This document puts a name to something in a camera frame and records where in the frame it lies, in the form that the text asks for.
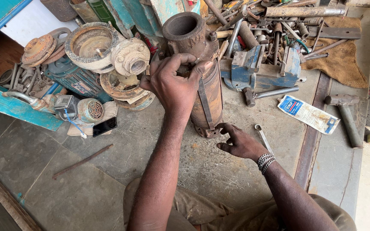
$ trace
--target trousers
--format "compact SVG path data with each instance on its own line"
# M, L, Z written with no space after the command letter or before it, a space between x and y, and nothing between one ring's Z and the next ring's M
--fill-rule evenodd
M126 229L140 178L125 188L123 198L124 227ZM341 231L356 231L355 222L341 207L316 194L309 194L329 215ZM283 231L285 223L275 200L235 211L216 200L203 197L177 186L169 214L168 231L195 231L192 225L201 225L202 231Z

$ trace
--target mobile phone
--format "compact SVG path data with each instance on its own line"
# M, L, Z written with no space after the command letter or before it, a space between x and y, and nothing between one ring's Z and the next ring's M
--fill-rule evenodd
M116 128L116 127L118 127L118 125L116 124L116 117L112 117L107 121L104 121L102 123L94 125L94 127L92 129L92 131L93 131L92 136L97 137L100 134L104 134L107 131L110 131L110 130Z

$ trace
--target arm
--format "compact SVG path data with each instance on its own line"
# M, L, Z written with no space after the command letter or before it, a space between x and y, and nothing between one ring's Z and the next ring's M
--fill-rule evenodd
M221 134L229 133L227 143L218 143L219 149L234 156L249 158L258 163L269 151L248 133L229 123L218 125ZM296 181L277 163L272 162L265 179L276 205L289 230L338 231L335 223Z
M127 230L166 230L178 182L182 136L195 102L199 78L212 66L212 62L200 62L188 78L176 76L181 63L195 60L190 54L174 54L152 62L151 75L141 79L141 88L156 94L165 116L136 192Z

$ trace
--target bench vise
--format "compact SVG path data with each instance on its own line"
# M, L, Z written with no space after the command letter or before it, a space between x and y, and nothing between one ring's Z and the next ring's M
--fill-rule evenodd
M221 76L225 85L234 91L255 87L293 87L301 75L299 54L294 48L286 47L281 66L263 64L265 45L250 51L237 51L233 59L220 61Z

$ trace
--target burlap cloth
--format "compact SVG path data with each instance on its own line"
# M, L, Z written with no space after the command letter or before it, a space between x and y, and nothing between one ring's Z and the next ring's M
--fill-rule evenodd
M324 19L331 27L361 28L361 20L359 18L326 16ZM314 38L308 38L306 40L307 46L311 46L315 42ZM315 50L319 50L336 41L338 39L319 38L318 44L323 44L323 46L317 46ZM362 70L357 64L357 46L355 45L355 40L348 40L320 54L325 53L329 53L329 57L308 60L301 64L302 69L319 69L346 86L357 88L368 87L367 77L362 73Z

